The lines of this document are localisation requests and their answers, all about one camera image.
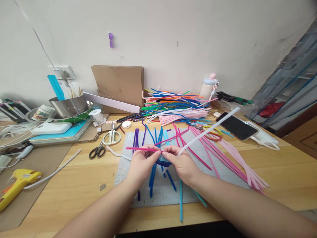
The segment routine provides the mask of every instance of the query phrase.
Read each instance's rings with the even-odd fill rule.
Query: smartphone
[[[228,114],[227,112],[224,112],[216,119],[216,121],[218,122],[219,120],[221,120],[221,118],[223,118],[227,114]],[[224,128],[226,128],[229,132],[231,132],[239,140],[247,140],[251,136],[259,132],[257,128],[250,126],[248,123],[234,116],[231,116],[228,119],[226,119],[223,123],[221,123],[221,125]]]

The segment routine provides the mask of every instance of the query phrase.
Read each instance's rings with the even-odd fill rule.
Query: wooden desk surface
[[[110,120],[121,118],[114,114]],[[151,123],[150,129],[159,123]],[[132,123],[125,130],[132,132],[136,127],[143,130],[141,122]],[[125,136],[111,146],[120,153]],[[93,143],[74,144],[61,164],[64,164],[79,148],[82,152],[57,175],[55,175],[24,219],[20,227],[5,231],[1,237],[52,237],[67,222],[89,204],[109,191],[114,184],[119,158],[107,150],[100,159],[90,160],[89,152],[97,147],[104,133]],[[317,209],[317,161],[280,138],[280,151],[259,146],[252,140],[241,142],[236,138],[224,139],[237,148],[246,163],[269,185],[266,194],[282,204],[296,210]],[[102,184],[106,188],[99,190]],[[129,209],[118,233],[152,230],[166,227],[191,225],[223,220],[211,206],[202,203],[184,204],[184,223],[179,221],[179,205]]]

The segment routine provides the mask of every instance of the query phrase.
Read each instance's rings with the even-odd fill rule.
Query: forearm
[[[56,237],[112,238],[138,188],[137,184],[125,179],[77,215]]]
[[[316,225],[255,191],[201,173],[191,187],[248,237],[313,237]]]

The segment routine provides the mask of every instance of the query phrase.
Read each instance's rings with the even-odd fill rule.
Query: yellow glue gun
[[[13,199],[23,190],[26,185],[36,182],[39,178],[41,178],[42,173],[29,169],[17,169],[13,171],[13,177],[17,179],[16,182],[2,191],[6,194],[0,198],[0,212],[2,212],[10,204],[10,202],[13,201]]]

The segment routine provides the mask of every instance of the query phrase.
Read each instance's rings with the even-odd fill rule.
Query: wall socket
[[[67,66],[55,66],[55,68],[57,70],[60,70],[61,72],[66,72],[66,74],[68,74],[66,79],[76,79],[70,66],[68,66],[68,65]],[[57,79],[62,79],[60,74],[58,72],[56,72],[56,70],[53,68],[53,66],[49,66],[49,70],[50,70],[50,74],[53,72],[53,74],[56,76]]]

